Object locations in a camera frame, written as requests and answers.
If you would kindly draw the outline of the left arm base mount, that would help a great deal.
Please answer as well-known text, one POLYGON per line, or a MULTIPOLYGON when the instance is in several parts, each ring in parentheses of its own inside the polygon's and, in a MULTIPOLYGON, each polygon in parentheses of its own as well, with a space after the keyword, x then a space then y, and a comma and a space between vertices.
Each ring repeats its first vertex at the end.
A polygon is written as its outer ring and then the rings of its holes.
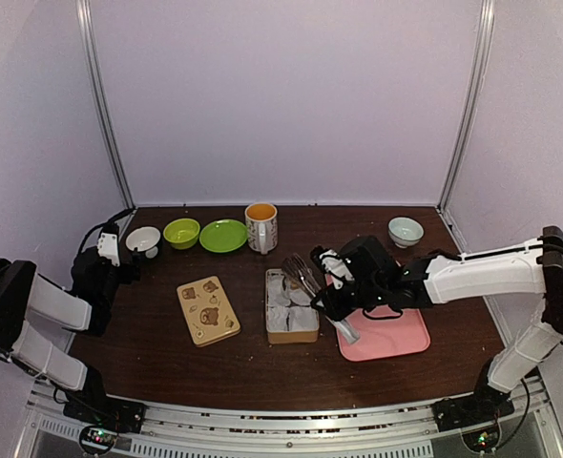
POLYGON ((78 445, 92 456, 110 452, 122 434, 139 433, 145 418, 146 405, 110 398, 106 409, 87 405, 77 398, 63 402, 63 414, 85 424, 78 433, 78 445))

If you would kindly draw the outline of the bear print tin lid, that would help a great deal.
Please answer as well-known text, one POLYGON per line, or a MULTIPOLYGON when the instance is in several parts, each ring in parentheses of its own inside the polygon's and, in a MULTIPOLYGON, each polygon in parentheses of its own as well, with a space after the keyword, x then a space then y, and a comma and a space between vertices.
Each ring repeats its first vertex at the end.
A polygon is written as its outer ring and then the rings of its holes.
POLYGON ((196 347, 215 344, 240 333, 240 321, 217 276, 179 286, 177 297, 196 347))

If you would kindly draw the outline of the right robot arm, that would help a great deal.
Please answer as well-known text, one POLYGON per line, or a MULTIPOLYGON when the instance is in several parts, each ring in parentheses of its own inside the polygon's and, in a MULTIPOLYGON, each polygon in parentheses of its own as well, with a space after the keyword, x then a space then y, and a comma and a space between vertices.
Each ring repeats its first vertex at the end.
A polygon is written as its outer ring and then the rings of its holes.
POLYGON ((340 251, 315 247, 310 258, 331 279, 311 304, 346 336, 348 316, 378 306, 397 316, 468 298, 534 294, 541 303, 513 343, 487 363, 465 403, 471 420, 487 420, 521 380, 563 344, 563 231, 473 254, 442 250, 399 264, 374 236, 357 237, 340 251))

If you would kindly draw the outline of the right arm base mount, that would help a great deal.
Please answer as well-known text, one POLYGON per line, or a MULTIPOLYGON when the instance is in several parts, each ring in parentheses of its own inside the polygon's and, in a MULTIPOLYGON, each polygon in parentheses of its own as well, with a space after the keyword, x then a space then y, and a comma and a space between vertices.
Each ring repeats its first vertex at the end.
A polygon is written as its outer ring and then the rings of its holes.
POLYGON ((431 409, 439 432, 459 430, 464 446, 481 454, 493 452, 502 444, 499 421, 514 413, 509 400, 497 405, 478 401, 474 394, 440 400, 431 409))

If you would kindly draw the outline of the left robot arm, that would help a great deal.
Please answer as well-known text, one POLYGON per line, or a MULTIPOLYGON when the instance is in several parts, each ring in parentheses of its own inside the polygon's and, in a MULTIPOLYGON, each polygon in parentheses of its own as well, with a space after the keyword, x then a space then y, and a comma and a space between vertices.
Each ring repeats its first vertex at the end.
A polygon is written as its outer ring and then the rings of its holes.
POLYGON ((74 260, 73 288, 39 273, 31 260, 0 258, 0 360, 14 363, 63 390, 94 424, 113 416, 97 369, 61 350, 29 321, 34 314, 77 334, 100 337, 112 319, 120 285, 140 278, 139 263, 116 263, 94 248, 74 260))

